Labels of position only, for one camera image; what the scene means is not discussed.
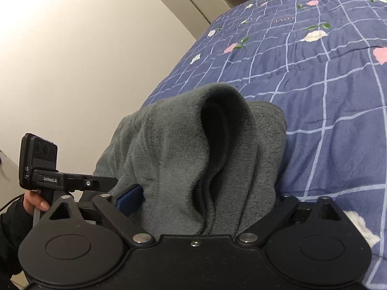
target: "camera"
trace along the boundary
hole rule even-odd
[[[22,138],[19,161],[19,183],[23,189],[35,190],[32,174],[35,170],[57,171],[58,147],[39,136],[27,133]],[[44,176],[45,182],[58,183],[53,176]]]

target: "camera lens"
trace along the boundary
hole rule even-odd
[[[47,144],[44,144],[43,146],[43,155],[48,156],[48,152],[50,151],[50,148],[48,147]]]
[[[35,146],[34,146],[34,151],[35,151],[36,153],[40,153],[40,148],[41,148],[40,143],[39,143],[39,142],[36,142],[36,143],[35,143]]]

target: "fingernail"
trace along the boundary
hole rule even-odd
[[[49,206],[49,204],[47,202],[43,201],[43,202],[40,203],[40,208],[43,211],[47,211],[50,208],[50,206]]]

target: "blue pad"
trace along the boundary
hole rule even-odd
[[[142,187],[135,184],[122,193],[115,195],[117,200],[115,206],[128,217],[141,206],[144,201],[143,192]]]

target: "pink flower print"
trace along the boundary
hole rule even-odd
[[[380,64],[387,62],[387,47],[374,49],[373,55]]]
[[[307,3],[307,5],[309,5],[309,6],[312,6],[312,5],[318,5],[319,4],[319,1],[318,0],[312,0],[312,1],[309,1],[308,3]]]
[[[223,54],[230,53],[237,44],[238,44],[237,42],[234,42],[232,45],[229,45],[227,48],[225,48],[225,50],[223,51]]]

